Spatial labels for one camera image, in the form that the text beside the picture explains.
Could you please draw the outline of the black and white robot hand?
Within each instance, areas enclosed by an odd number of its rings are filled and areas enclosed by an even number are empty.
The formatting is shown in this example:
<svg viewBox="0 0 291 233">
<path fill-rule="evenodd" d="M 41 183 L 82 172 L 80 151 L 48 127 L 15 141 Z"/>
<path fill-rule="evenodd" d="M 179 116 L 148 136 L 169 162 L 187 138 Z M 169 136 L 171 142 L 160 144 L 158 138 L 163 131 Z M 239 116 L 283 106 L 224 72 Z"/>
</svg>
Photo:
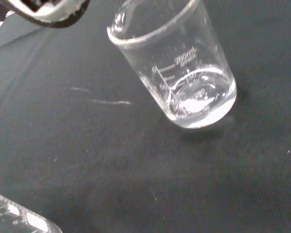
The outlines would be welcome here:
<svg viewBox="0 0 291 233">
<path fill-rule="evenodd" d="M 88 0 L 0 0 L 0 22 L 9 13 L 49 28 L 66 28 L 75 24 L 86 12 Z"/>
</svg>

